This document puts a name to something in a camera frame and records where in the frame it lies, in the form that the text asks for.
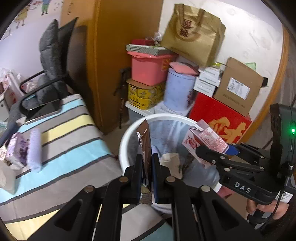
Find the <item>person right hand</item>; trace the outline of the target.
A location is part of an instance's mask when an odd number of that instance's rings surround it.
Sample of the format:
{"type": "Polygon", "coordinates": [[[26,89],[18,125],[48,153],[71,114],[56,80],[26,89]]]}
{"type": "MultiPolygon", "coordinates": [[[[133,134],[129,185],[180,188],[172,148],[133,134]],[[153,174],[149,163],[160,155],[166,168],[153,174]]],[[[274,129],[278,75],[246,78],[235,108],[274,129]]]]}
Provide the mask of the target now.
{"type": "MultiPolygon", "coordinates": [[[[277,201],[274,200],[271,204],[269,205],[261,205],[257,204],[253,200],[247,199],[247,205],[246,205],[246,210],[249,214],[253,214],[256,209],[262,211],[262,212],[270,212],[272,213],[275,210],[277,201]]],[[[274,220],[278,220],[284,216],[284,214],[287,212],[289,207],[289,204],[280,202],[279,206],[273,215],[274,220]]]]}

